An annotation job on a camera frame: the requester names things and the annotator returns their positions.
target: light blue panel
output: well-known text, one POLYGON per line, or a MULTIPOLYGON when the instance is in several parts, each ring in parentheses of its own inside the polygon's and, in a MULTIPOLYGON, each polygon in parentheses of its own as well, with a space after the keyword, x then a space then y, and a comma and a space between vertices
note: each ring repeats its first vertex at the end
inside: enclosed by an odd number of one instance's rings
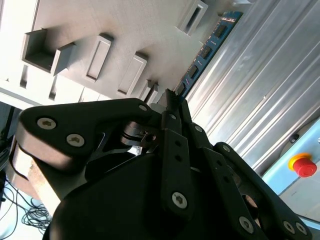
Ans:
POLYGON ((309 153, 314 163, 320 159, 320 119, 318 119, 295 144, 264 174, 262 179, 280 195, 299 176, 288 168, 288 162, 296 154, 309 153))

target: bolt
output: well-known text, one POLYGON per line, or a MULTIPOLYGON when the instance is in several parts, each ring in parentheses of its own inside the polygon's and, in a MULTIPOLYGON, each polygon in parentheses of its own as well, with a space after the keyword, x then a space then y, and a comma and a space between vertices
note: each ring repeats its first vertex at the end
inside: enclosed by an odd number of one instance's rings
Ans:
POLYGON ((223 145, 222 148, 227 151, 228 153, 230 153, 230 148, 226 145, 223 145))
POLYGON ((175 115, 173 114, 169 114, 169 116, 172 118, 172 119, 177 119, 175 115))
POLYGON ((85 139, 79 134, 70 134, 66 137, 66 141, 73 147, 80 148, 85 144, 85 139))
POLYGON ((185 209, 188 205, 186 197, 177 191, 172 194, 172 201, 180 209, 185 209))
POLYGON ((300 222, 296 222, 295 225, 300 232, 302 232, 304 235, 308 235, 307 230, 300 222))
POLYGON ((283 225, 290 233, 295 234, 295 229, 289 222, 283 221, 283 225))
POLYGON ((139 108, 140 108, 141 110, 143 110, 143 111, 147 111, 147 108, 146 108, 145 106, 143 106, 143 105, 139 105, 139 108))
POLYGON ((241 224, 241 227, 243 227, 244 230, 246 230, 248 233, 253 234, 255 229, 252 223, 246 218, 245 216, 239 217, 239 223, 241 224))
POLYGON ((45 129, 45 130, 52 130, 57 126, 57 124, 54 120, 52 120, 51 118, 47 118, 47 117, 40 118, 36 123, 38 124, 38 126, 40 128, 45 129))
POLYGON ((194 128, 195 128, 195 130, 197 130, 200 133, 202 133, 202 131, 203 131, 202 128, 199 127, 198 125, 196 125, 194 128))

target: cable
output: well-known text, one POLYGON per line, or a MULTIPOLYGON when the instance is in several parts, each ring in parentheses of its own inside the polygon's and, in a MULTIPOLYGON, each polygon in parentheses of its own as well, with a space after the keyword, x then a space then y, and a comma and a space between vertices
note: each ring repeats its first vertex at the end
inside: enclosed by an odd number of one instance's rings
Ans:
MULTIPOLYGON (((15 189, 15 187, 9 181, 8 184, 13 189, 15 189)), ((23 209, 25 213, 21 219, 21 222, 27 226, 37 228, 39 232, 43 235, 51 222, 51 216, 47 211, 45 205, 36 205, 33 202, 35 200, 34 198, 31 198, 30 202, 28 202, 20 192, 17 191, 17 194, 19 194, 19 196, 24 200, 24 202, 30 207, 30 209, 26 209, 20 204, 15 203, 18 207, 23 209)))
POLYGON ((18 225, 18 190, 16 191, 16 196, 15 196, 15 208, 16 208, 16 220, 15 220, 15 225, 14 225, 13 231, 8 236, 1 238, 1 240, 9 238, 12 234, 14 234, 14 232, 17 228, 17 225, 18 225))
MULTIPOLYGON (((12 197, 13 197, 13 199, 15 199, 15 194, 14 194, 14 192, 11 190, 11 189, 9 189, 10 190, 10 192, 12 193, 12 197)), ((5 212, 5 214, 0 218, 0 221, 7 215, 7 213, 10 211, 10 209, 11 209, 11 207, 12 207, 12 205, 13 205, 14 203, 13 202, 11 202, 11 204, 10 204, 10 206, 9 206, 9 208, 8 208, 8 210, 5 212)))

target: rectangular slot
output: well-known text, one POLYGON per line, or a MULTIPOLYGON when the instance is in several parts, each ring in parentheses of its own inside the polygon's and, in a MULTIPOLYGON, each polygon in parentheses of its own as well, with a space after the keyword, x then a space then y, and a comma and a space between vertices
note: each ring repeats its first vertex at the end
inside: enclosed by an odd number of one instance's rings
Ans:
POLYGON ((100 34, 94 43, 86 76, 96 81, 106 60, 112 41, 100 34))
POLYGON ((117 93, 124 97, 130 97, 146 65, 147 60, 145 57, 135 54, 124 74, 117 93))
POLYGON ((145 85, 144 85, 142 92, 140 94, 140 97, 139 97, 140 100, 142 100, 142 101, 146 100, 152 86, 153 86, 153 83, 151 82, 151 80, 145 81, 145 85))
POLYGON ((155 103, 158 92, 158 84, 154 84, 148 96, 146 97, 145 103, 148 105, 155 103))
POLYGON ((56 98, 56 93, 57 93, 57 77, 54 77, 52 82, 52 87, 49 93, 49 99, 54 101, 56 98))
POLYGON ((55 53, 50 53, 45 46, 47 30, 27 32, 24 35, 22 61, 36 67, 52 76, 68 67, 69 59, 75 46, 73 43, 59 47, 55 53))
POLYGON ((190 76, 190 78, 193 79, 193 78, 196 76, 197 72, 198 72, 197 66, 196 66, 196 65, 193 65, 193 66, 190 68, 190 70, 189 70, 189 76, 190 76))
POLYGON ((200 0, 194 1, 185 12, 177 28, 183 31, 188 36, 191 36, 196 30, 207 8, 208 5, 204 2, 200 0))
POLYGON ((26 89, 27 88, 27 79, 28 79, 28 67, 23 65, 22 75, 20 80, 20 87, 26 89))
POLYGON ((205 46, 205 48, 201 52, 201 57, 206 60, 211 52, 212 49, 209 46, 205 46))
POLYGON ((188 21, 188 23, 185 26, 184 32, 186 34, 188 34, 190 28, 192 27, 192 25, 195 23, 195 20, 197 19, 199 13, 201 11, 201 7, 197 6, 196 9, 194 10, 194 13, 192 14, 190 20, 188 21))
POLYGON ((97 93, 96 91, 85 87, 81 93, 79 103, 98 101, 99 96, 100 96, 100 94, 97 93))

